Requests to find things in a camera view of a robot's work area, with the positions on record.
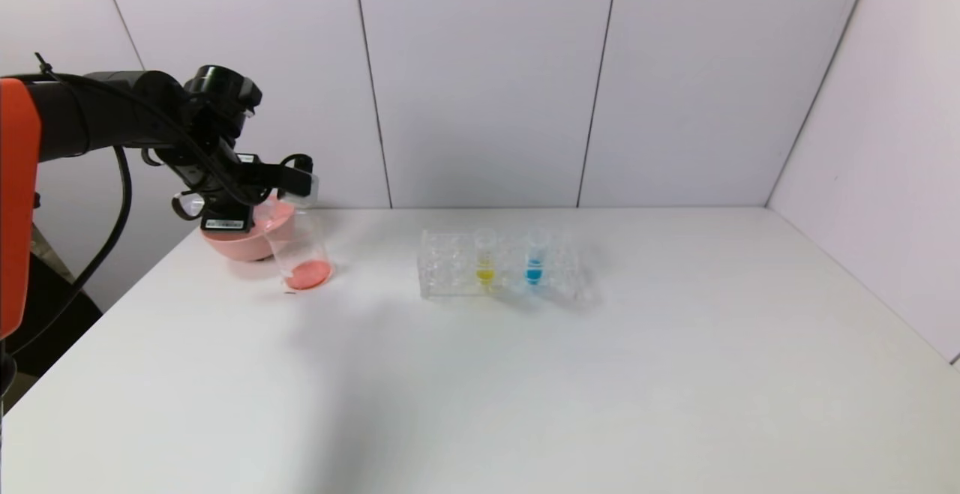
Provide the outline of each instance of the yellow liquid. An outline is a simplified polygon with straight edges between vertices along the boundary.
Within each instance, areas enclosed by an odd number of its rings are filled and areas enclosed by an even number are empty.
[[[494,271],[494,269],[477,269],[477,278],[483,283],[493,282],[494,276],[496,275],[497,272]]]

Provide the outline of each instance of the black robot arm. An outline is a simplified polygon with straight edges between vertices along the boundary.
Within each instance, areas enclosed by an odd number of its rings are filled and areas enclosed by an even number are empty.
[[[31,82],[41,116],[41,162],[107,146],[154,150],[186,184],[181,194],[205,200],[198,217],[206,230],[249,231],[253,207],[273,189],[291,199],[315,196],[308,156],[262,163],[234,152],[262,95],[250,78],[229,68],[201,67],[183,86],[157,70],[18,78]]]

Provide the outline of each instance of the white wall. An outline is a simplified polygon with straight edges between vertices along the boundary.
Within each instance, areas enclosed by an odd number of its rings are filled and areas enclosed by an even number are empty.
[[[357,0],[117,0],[144,66],[181,81],[222,64],[263,91],[237,149],[308,153],[319,200],[389,207]]]
[[[960,0],[860,0],[770,207],[960,353]]]
[[[34,51],[63,73],[139,70],[113,0],[0,0],[0,74],[37,73]],[[182,190],[171,172],[150,169],[129,151],[133,210],[127,231],[86,285],[100,307],[113,305],[194,224],[169,209]],[[110,150],[39,166],[42,207],[34,223],[74,275],[93,258],[120,209],[120,173]]]
[[[394,207],[576,204],[610,0],[362,0]]]
[[[765,204],[854,0],[613,5],[580,204]]]

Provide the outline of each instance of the test tube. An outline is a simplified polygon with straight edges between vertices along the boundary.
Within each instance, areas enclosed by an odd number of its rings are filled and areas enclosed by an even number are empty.
[[[333,274],[323,246],[320,217],[315,211],[294,211],[264,233],[283,281],[291,289],[311,289]]]
[[[497,232],[483,228],[473,233],[473,246],[477,254],[477,280],[489,286],[497,275],[494,251],[497,248]]]
[[[543,228],[535,228],[527,234],[527,283],[538,286],[543,278],[543,262],[550,244],[550,234]]]

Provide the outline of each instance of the wall seam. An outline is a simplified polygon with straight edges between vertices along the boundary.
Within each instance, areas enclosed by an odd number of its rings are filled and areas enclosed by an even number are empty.
[[[797,143],[800,141],[800,136],[803,135],[803,128],[806,127],[807,119],[810,119],[810,115],[813,113],[813,107],[817,105],[817,99],[820,98],[820,91],[823,91],[823,86],[827,83],[827,77],[830,74],[830,68],[833,68],[833,61],[837,58],[837,53],[840,51],[840,46],[843,44],[844,37],[847,37],[847,30],[850,28],[850,22],[854,19],[854,13],[857,11],[857,5],[860,5],[860,0],[853,0],[853,7],[850,7],[850,13],[847,15],[847,22],[844,22],[843,29],[840,31],[840,38],[837,39],[836,46],[833,47],[833,54],[830,56],[830,60],[826,63],[826,70],[823,72],[823,78],[820,78],[820,85],[817,86],[817,91],[813,94],[813,100],[810,101],[810,107],[806,109],[806,115],[803,116],[803,121],[799,123],[799,130],[796,132],[796,136],[793,139],[793,145],[790,145],[790,150],[786,153],[786,158],[783,159],[783,166],[781,166],[781,171],[777,174],[777,180],[774,181],[774,186],[770,189],[770,194],[767,197],[767,201],[763,204],[764,207],[770,207],[770,200],[773,199],[774,193],[777,191],[777,186],[779,182],[783,179],[783,172],[786,170],[786,166],[790,162],[790,157],[793,156],[794,150],[797,149]]]
[[[370,74],[370,94],[373,95],[373,114],[376,117],[376,134],[380,139],[380,157],[383,159],[383,179],[387,182],[387,201],[394,209],[394,197],[390,193],[390,172],[387,170],[387,150],[383,146],[383,127],[380,124],[380,106],[377,106],[377,85],[374,84],[374,66],[370,60],[370,43],[367,40],[367,20],[363,16],[363,0],[357,0],[360,11],[360,29],[363,31],[363,47],[367,53],[367,73]]]
[[[117,0],[113,1],[113,8],[117,10],[117,16],[120,16],[120,23],[123,23],[123,30],[127,33],[127,39],[130,41],[130,46],[133,47],[133,53],[137,56],[136,61],[140,63],[141,70],[147,70],[147,67],[143,64],[143,58],[140,57],[140,50],[137,49],[137,43],[134,43],[134,36],[130,33],[130,27],[127,26],[127,20],[123,17],[123,11],[120,10],[120,3]]]
[[[600,94],[600,77],[603,75],[603,59],[607,54],[607,36],[610,36],[610,20],[614,15],[614,0],[610,0],[610,8],[607,9],[607,27],[603,32],[603,47],[600,49],[600,65],[597,67],[597,83],[593,88],[593,105],[590,107],[590,123],[586,128],[586,148],[583,148],[583,167],[580,169],[580,186],[577,189],[577,204],[574,207],[580,207],[580,197],[584,194],[584,177],[587,175],[587,156],[590,155],[590,135],[593,135],[593,118],[597,112],[597,97]]]

